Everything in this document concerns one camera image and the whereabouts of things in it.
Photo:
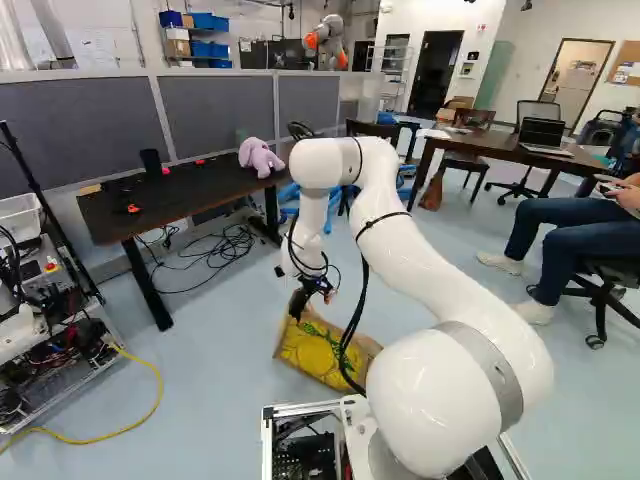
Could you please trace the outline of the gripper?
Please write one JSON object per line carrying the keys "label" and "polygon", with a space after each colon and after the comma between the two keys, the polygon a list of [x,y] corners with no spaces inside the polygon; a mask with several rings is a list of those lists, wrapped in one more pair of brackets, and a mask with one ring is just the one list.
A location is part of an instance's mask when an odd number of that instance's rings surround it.
{"label": "gripper", "polygon": [[330,303],[334,296],[334,286],[326,276],[300,275],[301,288],[296,289],[290,299],[290,316],[300,322],[308,301],[319,294],[325,303]]}

